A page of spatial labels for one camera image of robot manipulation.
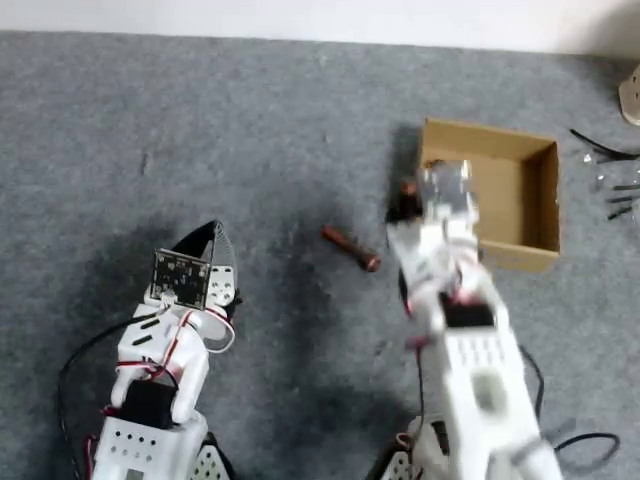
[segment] white plastic part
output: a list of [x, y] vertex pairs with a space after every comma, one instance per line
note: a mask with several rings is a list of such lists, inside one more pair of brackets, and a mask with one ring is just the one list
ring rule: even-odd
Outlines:
[[205, 445], [196, 458], [189, 480], [230, 480], [220, 452], [213, 445]]
[[[135, 316], [153, 311], [152, 306], [139, 305]], [[171, 409], [173, 421], [179, 424], [188, 420], [195, 412], [196, 401], [209, 371], [209, 356], [202, 338], [196, 330], [184, 325], [187, 315], [189, 309], [174, 307], [156, 319], [129, 326], [118, 343], [120, 362], [166, 363], [167, 370], [179, 378], [179, 389]], [[174, 339], [177, 339], [177, 343], [167, 363]], [[131, 382], [146, 375], [145, 367], [119, 369], [111, 391], [111, 404], [120, 408]]]
[[187, 480], [207, 433], [199, 413], [172, 430], [108, 417], [96, 450], [92, 480], [125, 480], [130, 470], [143, 480]]
[[640, 65], [620, 85], [618, 91], [620, 93], [622, 115], [630, 123], [640, 126]]

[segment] cardboard box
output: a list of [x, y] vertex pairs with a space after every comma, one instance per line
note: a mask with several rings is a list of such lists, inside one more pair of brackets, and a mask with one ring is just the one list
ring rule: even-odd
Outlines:
[[427, 119], [420, 165], [469, 160], [490, 263], [542, 272], [560, 255], [558, 145], [525, 133]]

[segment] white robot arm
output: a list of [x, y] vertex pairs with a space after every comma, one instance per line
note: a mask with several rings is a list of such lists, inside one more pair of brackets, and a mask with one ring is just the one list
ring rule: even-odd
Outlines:
[[[208, 243], [213, 252], [206, 261]], [[231, 465], [195, 410], [208, 354], [226, 351], [235, 339], [231, 244], [222, 225], [211, 222], [173, 250], [156, 252], [155, 261], [134, 315], [143, 320], [129, 325], [118, 344], [111, 406], [88, 477], [231, 480]]]
[[507, 308], [479, 261], [469, 184], [466, 162], [438, 162], [418, 172], [419, 203], [388, 219], [407, 311], [423, 333], [418, 345], [428, 345], [438, 372], [448, 455], [418, 418], [408, 451], [394, 455], [381, 478], [562, 480], [541, 438]]

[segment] red wire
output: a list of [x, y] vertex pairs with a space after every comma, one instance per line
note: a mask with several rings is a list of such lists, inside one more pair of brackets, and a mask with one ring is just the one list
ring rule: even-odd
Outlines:
[[206, 308], [205, 310], [207, 312], [209, 312], [209, 313], [213, 313], [216, 317], [218, 317], [218, 319], [222, 320], [224, 323], [226, 323], [227, 325], [231, 326], [231, 321], [227, 317], [225, 317], [224, 315], [216, 312], [212, 308]]
[[87, 435], [84, 439], [84, 473], [87, 480], [91, 480], [93, 475], [93, 462], [91, 461], [91, 447], [93, 442], [96, 441], [96, 437], [93, 435]]
[[[189, 317], [191, 316], [192, 313], [193, 311], [190, 310], [189, 313], [187, 313], [184, 317], [182, 317], [182, 321], [180, 322], [180, 325], [178, 325], [178, 330], [176, 330], [176, 334], [173, 336], [173, 340], [171, 341], [171, 346], [169, 347], [169, 351], [166, 354], [166, 358], [162, 362], [162, 366], [165, 369], [167, 368], [167, 365], [169, 365], [169, 362], [171, 361], [171, 357], [173, 356], [173, 352], [178, 346], [178, 336], [180, 335], [180, 330], [182, 330], [182, 327], [184, 327], [189, 322]], [[159, 370], [158, 372], [152, 374], [151, 375], [152, 379], [157, 378], [161, 373], [162, 373], [162, 370]]]

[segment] wire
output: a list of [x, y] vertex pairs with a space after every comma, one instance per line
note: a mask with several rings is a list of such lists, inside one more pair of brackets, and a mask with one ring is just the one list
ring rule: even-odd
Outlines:
[[94, 435], [87, 435], [87, 437], [84, 439], [84, 472], [86, 480], [91, 480], [91, 475], [93, 475], [91, 448], [93, 446], [93, 442], [95, 442], [96, 440], [97, 438]]
[[604, 467], [609, 460], [613, 458], [613, 456], [618, 453], [620, 450], [620, 437], [615, 433], [606, 433], [606, 432], [591, 432], [591, 433], [583, 433], [582, 435], [576, 435], [575, 437], [571, 437], [564, 442], [555, 446], [554, 450], [556, 453], [575, 445], [578, 442], [582, 442], [585, 440], [593, 440], [597, 438], [604, 438], [607, 440], [611, 440], [611, 447], [607, 450], [604, 455], [600, 458], [597, 458], [593, 462], [588, 465], [576, 465], [573, 463], [569, 463], [566, 460], [564, 461], [565, 468], [569, 469], [573, 473], [578, 475], [588, 475], [589, 473], [598, 470]]
[[116, 371], [118, 371], [120, 368], [127, 368], [127, 367], [138, 367], [138, 368], [144, 368], [147, 373], [151, 374], [150, 377], [148, 378], [148, 380], [153, 380], [155, 378], [157, 378], [159, 376], [159, 374], [165, 373], [170, 379], [171, 379], [171, 383], [173, 383], [173, 386], [176, 388], [176, 390], [179, 390], [180, 387], [178, 385], [178, 380], [176, 380], [176, 377], [173, 373], [171, 373], [171, 371], [169, 369], [167, 369], [166, 367], [160, 365], [159, 363], [156, 362], [118, 362], [116, 364]]
[[569, 131], [573, 136], [579, 138], [583, 142], [587, 142], [588, 144], [596, 147], [598, 150], [607, 154], [611, 159], [610, 161], [635, 160], [637, 158], [640, 158], [640, 153], [621, 152], [619, 150], [614, 150], [613, 148], [609, 148], [606, 145], [602, 145], [601, 143], [598, 143], [595, 140], [590, 139], [586, 135], [583, 135], [582, 133], [578, 132], [573, 128], [570, 129]]
[[233, 328], [233, 325], [231, 324], [231, 322], [229, 321], [229, 319], [225, 316], [223, 316], [222, 314], [216, 312], [215, 310], [211, 309], [211, 308], [207, 308], [206, 309], [207, 312], [209, 312], [210, 314], [212, 314], [214, 317], [216, 317], [220, 323], [222, 323], [227, 330], [229, 330], [230, 333], [230, 338], [227, 341], [227, 343], [224, 344], [224, 346], [215, 349], [215, 348], [209, 348], [207, 346], [205, 346], [205, 348], [207, 349], [207, 352], [209, 353], [215, 353], [215, 354], [219, 354], [219, 353], [224, 353], [227, 350], [229, 350], [231, 348], [231, 346], [233, 345], [233, 343], [236, 340], [236, 330]]
[[538, 380], [538, 392], [536, 393], [536, 400], [534, 403], [534, 412], [536, 414], [536, 418], [538, 422], [540, 421], [540, 415], [542, 414], [542, 401], [544, 400], [544, 376], [542, 375], [542, 370], [534, 360], [533, 356], [524, 348], [522, 345], [518, 345], [520, 349], [520, 353], [525, 358], [525, 360], [531, 365], [533, 371], [536, 374], [536, 378]]
[[[171, 346], [169, 347], [169, 349], [166, 351], [164, 355], [164, 360], [162, 361], [163, 368], [166, 369], [167, 365], [169, 365], [169, 362], [171, 361], [171, 357], [173, 356], [173, 352], [178, 346], [178, 336], [180, 335], [180, 330], [182, 330], [182, 327], [184, 327], [189, 322], [189, 317], [191, 316], [192, 313], [193, 313], [193, 310], [189, 310], [182, 317], [182, 320], [180, 320], [180, 323], [178, 324], [178, 329], [176, 330], [176, 333], [173, 336], [173, 340], [171, 341]], [[153, 374], [152, 378], [156, 378], [157, 376], [158, 374]]]
[[[542, 375], [542, 370], [538, 366], [533, 356], [522, 345], [518, 345], [518, 348], [520, 349], [522, 356], [527, 360], [531, 368], [533, 368], [534, 372], [536, 373], [536, 377], [538, 378], [539, 386], [538, 386], [538, 393], [536, 394], [535, 412], [536, 412], [536, 417], [538, 418], [538, 421], [540, 421], [540, 414], [542, 413], [542, 400], [544, 398], [544, 377]], [[605, 452], [605, 454], [602, 457], [596, 459], [595, 461], [593, 461], [588, 465], [576, 465], [566, 461], [563, 462], [564, 468], [569, 472], [578, 474], [578, 475], [588, 475], [594, 472], [595, 470], [598, 470], [604, 467], [618, 452], [618, 450], [620, 450], [621, 441], [618, 435], [616, 435], [615, 433], [608, 433], [608, 432], [583, 433], [583, 434], [568, 438], [567, 440], [559, 443], [554, 447], [554, 450], [556, 451], [556, 453], [559, 453], [560, 451], [572, 445], [575, 445], [579, 442], [582, 442], [585, 440], [600, 439], [600, 438], [604, 438], [612, 441], [611, 447], [609, 448], [609, 450]]]
[[64, 386], [67, 375], [69, 374], [69, 370], [76, 363], [76, 361], [81, 358], [85, 353], [87, 353], [92, 347], [100, 343], [105, 338], [113, 335], [114, 333], [127, 328], [130, 325], [134, 325], [138, 322], [143, 322], [145, 320], [151, 320], [156, 316], [164, 313], [166, 308], [160, 309], [156, 312], [141, 315], [138, 317], [130, 318], [129, 320], [125, 320], [124, 322], [117, 323], [107, 328], [103, 332], [99, 333], [95, 337], [89, 339], [85, 343], [83, 343], [73, 354], [69, 357], [67, 362], [64, 364], [62, 369], [58, 374], [58, 391], [57, 391], [57, 404], [58, 404], [58, 423], [60, 426], [60, 431], [62, 432], [62, 437], [66, 444], [67, 452], [69, 454], [69, 458], [71, 459], [71, 464], [73, 465], [73, 473], [76, 480], [81, 480], [80, 475], [80, 464], [78, 459], [76, 458], [76, 454], [73, 449], [73, 444], [71, 443], [71, 438], [69, 437], [69, 433], [67, 432], [67, 421], [66, 421], [66, 412], [65, 412], [65, 395], [64, 395]]

